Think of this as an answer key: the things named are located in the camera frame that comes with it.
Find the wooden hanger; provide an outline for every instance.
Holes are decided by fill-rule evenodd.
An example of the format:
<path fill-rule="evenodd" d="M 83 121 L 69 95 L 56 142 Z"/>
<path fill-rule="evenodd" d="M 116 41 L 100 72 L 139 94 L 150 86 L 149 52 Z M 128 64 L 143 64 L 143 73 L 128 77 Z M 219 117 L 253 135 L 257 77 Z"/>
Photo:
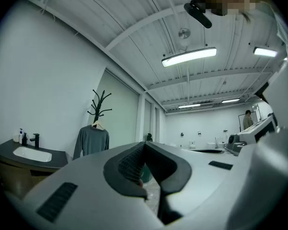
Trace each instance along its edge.
<path fill-rule="evenodd" d="M 96 125 L 96 128 L 99 126 L 101 130 L 105 130 L 102 126 L 101 126 L 101 122 L 99 120 L 95 121 L 93 124 L 92 124 L 92 127 Z"/>

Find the sink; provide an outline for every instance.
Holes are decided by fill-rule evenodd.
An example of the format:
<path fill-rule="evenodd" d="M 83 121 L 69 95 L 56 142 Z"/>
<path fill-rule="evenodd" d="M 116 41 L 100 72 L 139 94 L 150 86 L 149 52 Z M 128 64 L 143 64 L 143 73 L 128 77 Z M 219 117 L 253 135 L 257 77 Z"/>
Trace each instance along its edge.
<path fill-rule="evenodd" d="M 25 159 L 31 159 L 40 162 L 51 161 L 52 154 L 49 152 L 38 151 L 31 148 L 19 147 L 13 152 L 16 156 L 23 157 Z"/>

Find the coat rack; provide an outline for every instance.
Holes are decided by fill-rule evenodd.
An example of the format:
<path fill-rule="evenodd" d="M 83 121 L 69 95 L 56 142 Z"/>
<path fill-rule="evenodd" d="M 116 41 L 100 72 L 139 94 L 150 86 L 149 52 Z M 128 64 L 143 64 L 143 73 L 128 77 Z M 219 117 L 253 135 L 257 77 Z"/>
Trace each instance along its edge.
<path fill-rule="evenodd" d="M 91 105 L 91 106 L 94 108 L 95 113 L 92 114 L 92 113 L 90 113 L 89 111 L 87 111 L 87 112 L 88 112 L 90 115 L 95 115 L 94 122 L 96 122 L 99 117 L 104 116 L 103 114 L 100 115 L 102 112 L 111 111 L 111 110 L 112 110 L 112 108 L 111 108 L 111 109 L 106 109 L 106 110 L 100 111 L 102 102 L 103 102 L 104 99 L 106 99 L 109 95 L 111 95 L 111 93 L 108 94 L 108 95 L 106 95 L 106 96 L 104 97 L 105 91 L 103 91 L 103 92 L 102 92 L 102 95 L 101 95 L 101 98 L 100 98 L 99 95 L 95 92 L 95 90 L 93 90 L 93 91 L 94 91 L 94 93 L 98 96 L 98 103 L 97 103 L 97 106 L 96 106 L 94 100 L 92 100 L 94 105 Z"/>

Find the fluorescent light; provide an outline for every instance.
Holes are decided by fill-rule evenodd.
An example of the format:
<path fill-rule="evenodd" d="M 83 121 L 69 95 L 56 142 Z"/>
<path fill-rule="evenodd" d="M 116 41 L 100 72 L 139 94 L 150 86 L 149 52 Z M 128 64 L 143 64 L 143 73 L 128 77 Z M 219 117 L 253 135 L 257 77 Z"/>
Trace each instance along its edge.
<path fill-rule="evenodd" d="M 260 56 L 275 57 L 277 55 L 277 52 L 274 50 L 270 50 L 270 49 L 255 47 L 254 54 L 260 55 Z"/>
<path fill-rule="evenodd" d="M 197 50 L 189 51 L 186 53 L 178 54 L 178 55 L 163 59 L 162 64 L 164 67 L 169 67 L 169 66 L 172 66 L 181 62 L 189 61 L 192 59 L 199 59 L 199 58 L 215 56 L 215 55 L 216 55 L 216 48 L 214 47 L 197 49 Z"/>
<path fill-rule="evenodd" d="M 200 106 L 201 104 L 192 104 L 192 105 L 180 105 L 178 108 L 188 108 L 188 107 L 194 107 L 194 106 Z"/>
<path fill-rule="evenodd" d="M 227 100 L 227 101 L 222 101 L 222 103 L 238 102 L 239 100 L 240 100 L 240 99 Z"/>

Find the faucet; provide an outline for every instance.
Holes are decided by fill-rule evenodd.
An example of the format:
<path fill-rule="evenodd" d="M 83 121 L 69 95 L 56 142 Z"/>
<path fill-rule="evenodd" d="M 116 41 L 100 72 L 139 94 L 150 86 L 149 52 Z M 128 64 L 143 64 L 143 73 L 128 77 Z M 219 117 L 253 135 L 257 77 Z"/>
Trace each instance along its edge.
<path fill-rule="evenodd" d="M 35 141 L 35 149 L 39 150 L 39 134 L 33 134 L 35 138 L 31 138 L 30 141 Z"/>

